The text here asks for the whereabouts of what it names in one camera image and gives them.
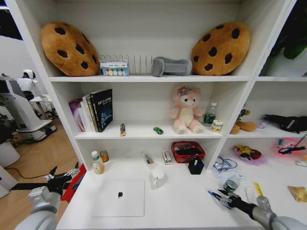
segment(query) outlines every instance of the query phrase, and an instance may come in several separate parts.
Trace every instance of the white mug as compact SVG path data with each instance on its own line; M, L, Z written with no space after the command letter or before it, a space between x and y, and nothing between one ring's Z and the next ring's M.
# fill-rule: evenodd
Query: white mug
M150 179L155 189L162 187L166 182L166 176L165 176L164 171L162 171L161 169L157 169L157 168L153 169Z

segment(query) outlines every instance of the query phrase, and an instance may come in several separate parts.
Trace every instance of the cookie pillow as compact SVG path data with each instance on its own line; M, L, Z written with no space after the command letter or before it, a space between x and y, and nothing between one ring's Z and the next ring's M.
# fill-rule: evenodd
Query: cookie pillow
M76 27L62 22L48 23L41 30L41 42L47 58L67 76L93 76L98 72L98 55Z
M220 24L208 31L192 49L193 71L198 75L224 75L241 64L250 44L250 31L240 22Z

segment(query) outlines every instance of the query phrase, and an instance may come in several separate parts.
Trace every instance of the purple book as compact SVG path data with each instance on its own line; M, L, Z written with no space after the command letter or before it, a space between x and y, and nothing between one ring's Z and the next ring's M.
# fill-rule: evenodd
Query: purple book
M76 99L69 102L69 107L71 108L71 112L73 115L73 119L76 122L79 132L85 132L84 125L82 123L78 108L81 108L80 102L82 99Z

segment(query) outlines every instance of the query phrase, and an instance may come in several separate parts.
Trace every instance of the metal rack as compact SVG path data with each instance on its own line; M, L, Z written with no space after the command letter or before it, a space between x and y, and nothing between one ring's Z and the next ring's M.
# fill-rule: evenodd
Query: metal rack
M153 56L152 55L100 55L100 62L127 61L130 75L152 75Z

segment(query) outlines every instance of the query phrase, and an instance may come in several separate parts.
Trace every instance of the flower hair clip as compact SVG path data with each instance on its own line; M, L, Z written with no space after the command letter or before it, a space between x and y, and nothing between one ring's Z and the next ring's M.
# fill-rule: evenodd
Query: flower hair clip
M181 88L178 90L178 94L180 94L181 96L182 96L182 95L186 95L186 94L188 94L189 90L190 90L189 87L183 86L183 87L181 87Z

